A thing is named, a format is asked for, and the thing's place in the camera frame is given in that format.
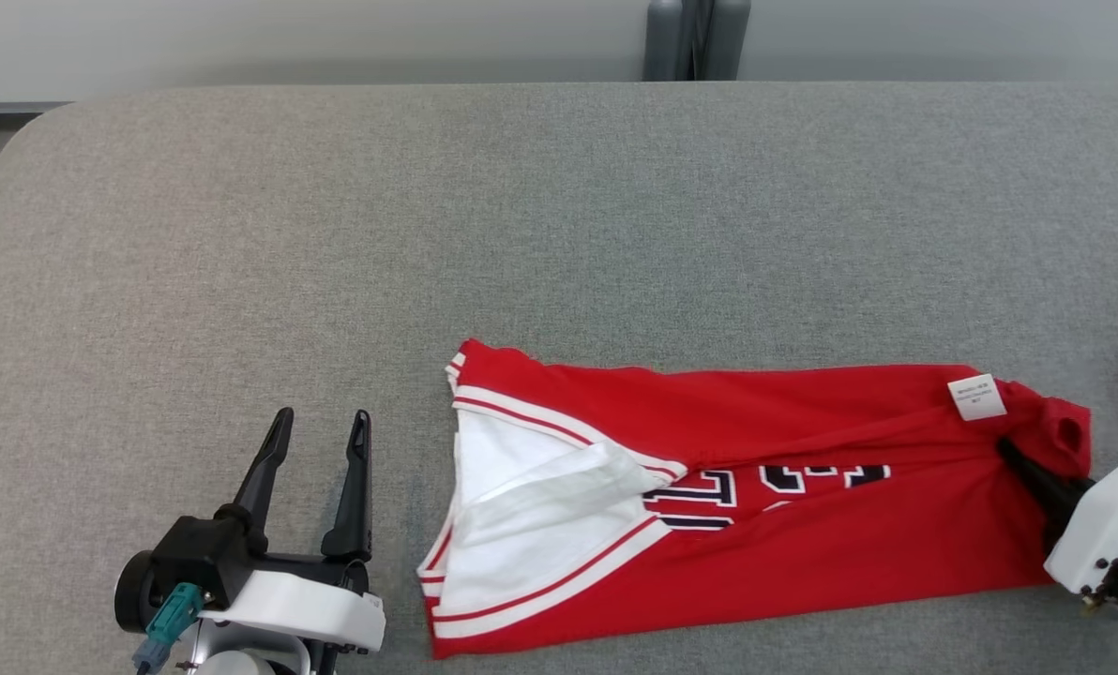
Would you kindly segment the red basketball jersey white sleeves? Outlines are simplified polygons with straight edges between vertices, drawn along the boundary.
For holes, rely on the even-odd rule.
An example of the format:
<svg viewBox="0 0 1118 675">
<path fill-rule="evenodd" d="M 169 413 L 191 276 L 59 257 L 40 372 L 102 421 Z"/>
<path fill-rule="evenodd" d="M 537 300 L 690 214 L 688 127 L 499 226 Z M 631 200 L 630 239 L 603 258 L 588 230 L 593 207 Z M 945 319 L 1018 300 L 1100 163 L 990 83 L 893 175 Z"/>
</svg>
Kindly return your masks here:
<svg viewBox="0 0 1118 675">
<path fill-rule="evenodd" d="M 1048 584 L 998 443 L 1091 469 L 1086 407 L 967 365 L 662 373 L 468 340 L 445 372 L 436 658 Z"/>
</svg>

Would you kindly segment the grey twin-cylinder stand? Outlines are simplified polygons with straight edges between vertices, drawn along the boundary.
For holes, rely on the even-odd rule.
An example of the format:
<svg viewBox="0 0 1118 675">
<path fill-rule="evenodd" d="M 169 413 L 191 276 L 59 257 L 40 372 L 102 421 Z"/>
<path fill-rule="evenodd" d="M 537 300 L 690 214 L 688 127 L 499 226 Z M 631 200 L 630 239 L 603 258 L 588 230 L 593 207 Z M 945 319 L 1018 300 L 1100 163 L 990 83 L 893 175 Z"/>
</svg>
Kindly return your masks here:
<svg viewBox="0 0 1118 675">
<path fill-rule="evenodd" d="M 735 80 L 752 0 L 648 0 L 643 79 Z"/>
</svg>

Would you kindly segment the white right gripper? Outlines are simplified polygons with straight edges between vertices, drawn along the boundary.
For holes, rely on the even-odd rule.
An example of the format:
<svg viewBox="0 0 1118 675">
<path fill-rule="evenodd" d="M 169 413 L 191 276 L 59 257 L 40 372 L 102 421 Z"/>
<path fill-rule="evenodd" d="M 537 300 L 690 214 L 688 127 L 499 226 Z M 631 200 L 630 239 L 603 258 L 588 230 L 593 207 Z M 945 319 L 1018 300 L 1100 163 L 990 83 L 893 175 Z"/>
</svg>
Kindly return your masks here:
<svg viewBox="0 0 1118 675">
<path fill-rule="evenodd" d="M 1070 593 L 1093 593 L 1118 560 L 1118 466 L 1095 482 L 1048 470 L 1010 439 L 999 439 L 997 451 L 1043 508 L 1048 574 Z"/>
</svg>

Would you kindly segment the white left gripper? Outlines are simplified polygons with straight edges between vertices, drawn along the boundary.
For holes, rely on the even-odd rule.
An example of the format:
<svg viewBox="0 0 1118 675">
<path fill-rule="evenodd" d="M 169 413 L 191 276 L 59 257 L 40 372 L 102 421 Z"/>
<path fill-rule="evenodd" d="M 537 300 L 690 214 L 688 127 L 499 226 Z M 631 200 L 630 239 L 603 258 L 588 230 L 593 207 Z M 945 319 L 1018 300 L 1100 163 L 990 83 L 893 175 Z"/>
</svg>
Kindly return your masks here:
<svg viewBox="0 0 1118 675">
<path fill-rule="evenodd" d="M 233 502 L 217 508 L 216 519 L 241 526 L 249 552 L 268 551 L 264 525 L 294 420 L 292 407 L 277 410 L 241 487 Z M 383 649 L 383 601 L 370 592 L 364 565 L 373 554 L 370 474 L 371 418 L 358 410 L 345 443 L 345 477 L 337 516 L 322 541 L 326 559 L 283 557 L 256 569 L 226 609 L 200 612 L 200 654 L 255 648 L 305 656 L 306 641 L 322 641 L 342 652 Z"/>
</svg>

